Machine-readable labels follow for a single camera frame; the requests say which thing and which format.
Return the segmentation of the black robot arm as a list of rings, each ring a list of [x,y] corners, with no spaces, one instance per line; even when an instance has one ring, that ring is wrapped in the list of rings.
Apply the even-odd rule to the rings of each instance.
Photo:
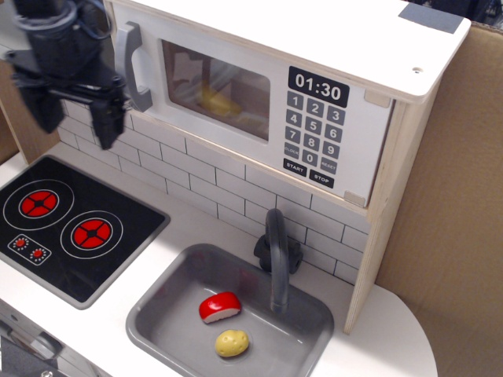
[[[86,105],[104,150],[124,131],[125,83],[105,61],[112,25],[101,1],[16,1],[13,23],[29,49],[6,54],[13,81],[48,134],[64,118],[62,101]]]

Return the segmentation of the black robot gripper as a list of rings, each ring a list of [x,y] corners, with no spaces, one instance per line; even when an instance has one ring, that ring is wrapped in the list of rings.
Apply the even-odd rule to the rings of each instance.
[[[6,60],[37,124],[48,134],[58,128],[64,119],[60,94],[90,104],[99,144],[104,150],[112,148],[124,132],[126,98],[121,76],[101,58],[110,31],[82,23],[16,26],[26,35],[30,48],[10,50]]]

